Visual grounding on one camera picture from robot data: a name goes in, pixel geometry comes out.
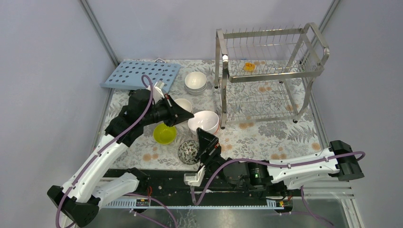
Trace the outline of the beige bowl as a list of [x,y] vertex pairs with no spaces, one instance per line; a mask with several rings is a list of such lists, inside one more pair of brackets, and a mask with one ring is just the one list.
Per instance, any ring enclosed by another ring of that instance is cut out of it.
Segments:
[[178,98],[174,100],[181,108],[192,113],[192,104],[189,100],[184,98]]

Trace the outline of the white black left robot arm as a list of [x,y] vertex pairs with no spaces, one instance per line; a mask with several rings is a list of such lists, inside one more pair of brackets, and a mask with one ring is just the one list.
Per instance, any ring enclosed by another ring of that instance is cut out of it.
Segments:
[[146,181],[130,172],[107,184],[104,189],[97,189],[96,185],[113,162],[143,135],[144,127],[159,122],[173,127],[193,117],[168,94],[154,95],[149,89],[133,91],[127,105],[110,121],[99,145],[73,177],[62,186],[53,185],[47,191],[58,209],[57,216],[63,213],[73,225],[83,228],[109,202],[131,192],[144,194],[147,191]]

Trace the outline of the leopard pattern bowl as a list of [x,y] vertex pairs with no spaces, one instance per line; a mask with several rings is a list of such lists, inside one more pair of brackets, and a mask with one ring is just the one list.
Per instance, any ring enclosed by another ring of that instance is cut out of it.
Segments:
[[199,152],[199,143],[195,140],[183,142],[178,149],[180,161],[186,165],[194,165],[200,161],[197,157]]

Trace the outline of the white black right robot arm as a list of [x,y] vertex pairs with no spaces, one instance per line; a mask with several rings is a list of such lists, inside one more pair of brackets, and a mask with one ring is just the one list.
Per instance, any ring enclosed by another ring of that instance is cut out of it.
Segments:
[[272,186],[280,196],[290,190],[319,179],[336,177],[339,181],[351,181],[364,177],[359,161],[364,152],[353,152],[350,145],[337,140],[331,141],[327,148],[310,155],[293,159],[253,160],[224,159],[221,156],[219,139],[214,134],[201,128],[196,130],[199,150],[196,159],[200,167],[196,174],[185,177],[186,184],[199,187],[206,172],[212,175],[205,188],[215,177],[227,182],[232,187],[244,187],[250,191],[261,191]]

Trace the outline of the lime green bowl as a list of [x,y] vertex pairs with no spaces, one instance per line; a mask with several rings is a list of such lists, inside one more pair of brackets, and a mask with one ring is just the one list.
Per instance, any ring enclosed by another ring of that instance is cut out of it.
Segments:
[[163,145],[172,143],[177,135],[176,127],[169,127],[164,123],[157,125],[153,131],[154,140]]

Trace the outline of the stainless steel dish rack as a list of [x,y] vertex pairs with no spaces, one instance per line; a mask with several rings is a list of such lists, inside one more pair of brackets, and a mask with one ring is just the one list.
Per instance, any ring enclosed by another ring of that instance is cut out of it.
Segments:
[[[324,71],[329,56],[329,45],[314,22],[285,28],[216,30],[214,86],[221,94],[221,129],[229,121],[229,83],[301,79],[304,102],[285,116],[297,123],[308,108],[313,83]],[[255,64],[253,73],[243,70],[246,62]]]

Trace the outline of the white bowl front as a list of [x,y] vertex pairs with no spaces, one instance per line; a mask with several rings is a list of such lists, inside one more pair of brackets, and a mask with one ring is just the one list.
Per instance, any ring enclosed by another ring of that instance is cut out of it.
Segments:
[[191,94],[191,95],[200,95],[203,93],[203,91],[206,89],[207,84],[204,84],[202,87],[197,88],[197,89],[192,89],[190,87],[188,87],[187,85],[184,86],[185,90],[187,91],[187,93]]

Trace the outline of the white pink bowl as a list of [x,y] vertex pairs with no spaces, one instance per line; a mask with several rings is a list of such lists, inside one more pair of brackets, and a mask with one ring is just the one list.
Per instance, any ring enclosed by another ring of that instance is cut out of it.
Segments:
[[219,116],[213,111],[199,111],[194,114],[194,117],[189,119],[187,124],[190,131],[197,135],[198,128],[209,133],[215,134],[219,128]]

